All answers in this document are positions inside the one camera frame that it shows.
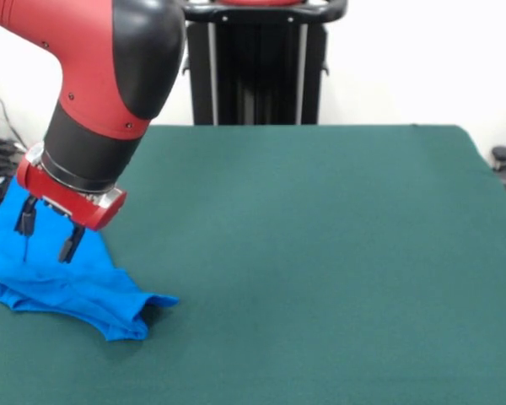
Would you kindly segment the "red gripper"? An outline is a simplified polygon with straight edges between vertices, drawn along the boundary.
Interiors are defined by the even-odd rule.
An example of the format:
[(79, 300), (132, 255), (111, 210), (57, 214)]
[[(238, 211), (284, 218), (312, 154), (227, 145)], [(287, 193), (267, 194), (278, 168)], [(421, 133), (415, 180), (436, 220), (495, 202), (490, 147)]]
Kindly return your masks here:
[(116, 187), (101, 195), (74, 191), (52, 180), (42, 168), (33, 165), (26, 158), (22, 158), (19, 164), (17, 179), (30, 194), (24, 201), (14, 226), (17, 233), (22, 236), (34, 234), (37, 199), (58, 208), (75, 223), (73, 232), (60, 250), (60, 263), (72, 261), (83, 239), (85, 228), (103, 229), (118, 214), (127, 198), (127, 193)]

